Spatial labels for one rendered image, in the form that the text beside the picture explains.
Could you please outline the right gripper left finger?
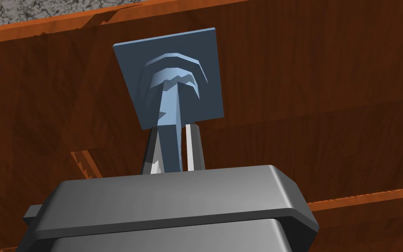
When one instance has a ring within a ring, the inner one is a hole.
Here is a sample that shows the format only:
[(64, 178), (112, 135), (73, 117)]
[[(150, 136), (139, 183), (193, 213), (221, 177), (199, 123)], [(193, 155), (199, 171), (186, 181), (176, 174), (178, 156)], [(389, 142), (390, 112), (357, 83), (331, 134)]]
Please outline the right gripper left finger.
[(158, 128), (153, 127), (149, 132), (149, 138), (144, 154), (141, 174), (159, 174), (163, 173), (163, 160), (160, 145)]

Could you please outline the brown wooden door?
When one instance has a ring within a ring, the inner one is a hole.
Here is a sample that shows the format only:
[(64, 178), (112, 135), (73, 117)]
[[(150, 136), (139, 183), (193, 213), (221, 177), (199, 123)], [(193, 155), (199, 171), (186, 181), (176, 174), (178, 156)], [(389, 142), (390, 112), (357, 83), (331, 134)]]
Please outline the brown wooden door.
[(113, 44), (215, 28), (224, 117), (207, 169), (273, 165), (320, 230), (309, 252), (403, 252), (403, 0), (149, 0), (0, 26), (0, 249), (62, 181), (139, 175)]

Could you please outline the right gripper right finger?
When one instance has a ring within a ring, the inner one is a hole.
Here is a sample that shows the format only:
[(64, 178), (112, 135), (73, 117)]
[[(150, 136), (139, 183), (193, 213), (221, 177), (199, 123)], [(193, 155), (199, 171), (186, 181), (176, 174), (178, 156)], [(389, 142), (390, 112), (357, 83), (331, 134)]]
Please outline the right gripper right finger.
[(188, 171), (205, 170), (200, 129), (197, 124), (186, 124)]

